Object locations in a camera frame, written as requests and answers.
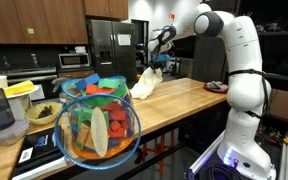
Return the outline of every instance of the refrigerator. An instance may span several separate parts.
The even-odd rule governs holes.
[[[86,20],[92,65],[101,78],[122,75],[136,83],[136,47],[132,23]]]

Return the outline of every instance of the wooden cabinet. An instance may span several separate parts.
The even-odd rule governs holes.
[[[72,71],[72,72],[60,72],[58,77],[60,78],[85,78],[94,74],[94,70],[85,70],[85,71]]]
[[[128,19],[127,0],[85,0],[85,10],[89,16]]]
[[[45,16],[43,1],[14,0],[22,31],[28,44],[50,44],[51,36]]]
[[[43,0],[52,44],[87,44],[82,0]]]
[[[25,43],[13,0],[0,0],[0,44]]]

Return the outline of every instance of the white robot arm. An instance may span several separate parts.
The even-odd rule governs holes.
[[[165,51],[171,40],[194,32],[221,38],[225,45],[229,68],[227,102],[231,110],[217,154],[225,164],[236,166],[244,176],[257,180],[275,179],[276,171],[270,157],[254,141],[271,86],[263,77],[258,36],[251,18],[211,11],[207,4],[200,4],[174,26],[155,32],[148,50],[152,54]]]

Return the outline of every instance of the floor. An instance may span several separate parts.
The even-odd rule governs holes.
[[[163,74],[163,81],[171,81],[176,79],[176,77],[169,74]],[[178,131],[175,130],[175,137],[177,137]],[[166,145],[170,144],[170,133],[166,134]],[[148,147],[153,147],[154,141],[148,142]],[[121,158],[125,157],[129,152],[121,154],[118,158],[109,160],[106,165],[118,162]],[[146,160],[154,157],[153,152],[149,152],[146,156]],[[184,178],[184,173],[188,168],[197,160],[199,153],[193,151],[188,147],[184,147],[177,152],[175,152],[175,159],[172,160],[171,156],[164,159],[164,173],[159,173],[159,163],[145,169],[136,176],[133,176],[131,180],[182,180]],[[136,167],[138,164],[135,163],[137,154],[135,153],[128,159],[125,163],[117,166],[115,168],[104,170],[104,171],[94,171],[89,170],[82,174],[79,174],[70,180],[84,180],[84,179],[100,179],[100,180],[111,180],[119,177],[128,170]]]

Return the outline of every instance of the wooden countertop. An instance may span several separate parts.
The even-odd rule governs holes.
[[[159,84],[153,94],[144,100],[134,99],[134,107],[141,121],[142,135],[156,131],[226,100],[225,94],[206,91],[203,85],[202,82],[188,78],[177,79]],[[61,125],[67,130],[65,123],[61,123]],[[53,126],[54,123],[44,126],[31,124],[29,133]],[[65,131],[65,139],[68,153],[74,158],[83,160],[71,149],[69,131]],[[22,143],[23,138],[11,146],[0,146],[0,180],[11,179]]]

